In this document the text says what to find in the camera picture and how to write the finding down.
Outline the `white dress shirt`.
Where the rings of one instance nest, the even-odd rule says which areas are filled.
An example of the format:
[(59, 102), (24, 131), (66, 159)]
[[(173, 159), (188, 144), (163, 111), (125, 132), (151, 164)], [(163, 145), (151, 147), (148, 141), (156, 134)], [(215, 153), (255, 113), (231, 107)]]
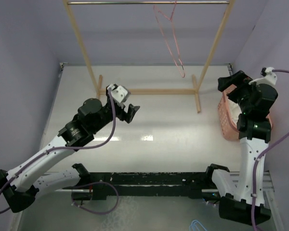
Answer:
[(228, 101), (228, 107), (229, 107), (229, 115), (234, 124), (237, 124), (238, 117), (241, 114), (241, 109), (237, 103), (234, 103), (233, 101)]

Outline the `pink wire hanger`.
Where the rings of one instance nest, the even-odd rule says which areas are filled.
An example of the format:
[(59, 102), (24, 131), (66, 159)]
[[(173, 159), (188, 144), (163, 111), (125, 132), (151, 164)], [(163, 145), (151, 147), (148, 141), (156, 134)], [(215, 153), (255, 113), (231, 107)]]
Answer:
[(170, 13), (164, 13), (157, 5), (153, 6), (153, 12), (173, 64), (181, 78), (185, 78), (186, 72), (181, 59), (180, 47), (173, 22), (177, 1), (175, 0), (172, 4), (173, 7)]

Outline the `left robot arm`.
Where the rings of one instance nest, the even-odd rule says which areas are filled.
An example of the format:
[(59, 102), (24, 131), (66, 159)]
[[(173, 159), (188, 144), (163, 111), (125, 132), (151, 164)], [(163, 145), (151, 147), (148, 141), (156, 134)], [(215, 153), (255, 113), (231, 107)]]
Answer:
[(127, 111), (124, 108), (111, 99), (105, 105), (99, 99), (87, 99), (43, 149), (9, 171), (0, 169), (0, 196), (4, 196), (8, 209), (18, 213), (49, 192), (66, 187), (84, 189), (92, 183), (83, 164), (57, 174), (46, 176), (45, 172), (78, 150), (90, 149), (88, 143), (107, 124), (115, 124), (116, 119), (131, 123), (140, 107), (130, 104)]

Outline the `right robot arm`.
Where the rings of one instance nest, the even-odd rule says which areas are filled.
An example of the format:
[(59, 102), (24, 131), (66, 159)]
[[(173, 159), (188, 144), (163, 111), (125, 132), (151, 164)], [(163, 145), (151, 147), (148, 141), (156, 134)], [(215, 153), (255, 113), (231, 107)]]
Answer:
[(219, 216), (253, 228), (271, 217), (270, 209), (264, 206), (263, 174), (272, 131), (267, 116), (278, 97), (273, 69), (263, 68), (261, 75), (252, 79), (238, 71), (218, 78), (220, 92), (235, 86), (227, 97), (241, 110), (236, 126), (242, 160), (237, 184), (231, 179), (229, 169), (223, 166), (211, 165), (212, 172), (204, 178), (209, 188), (217, 188), (219, 192)]

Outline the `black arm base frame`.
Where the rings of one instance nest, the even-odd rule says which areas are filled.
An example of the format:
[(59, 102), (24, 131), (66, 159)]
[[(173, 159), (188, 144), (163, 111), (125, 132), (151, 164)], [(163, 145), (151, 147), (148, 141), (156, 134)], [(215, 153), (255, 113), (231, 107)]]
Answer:
[(105, 200), (109, 196), (188, 197), (218, 201), (217, 187), (205, 172), (91, 172), (71, 190), (75, 201)]

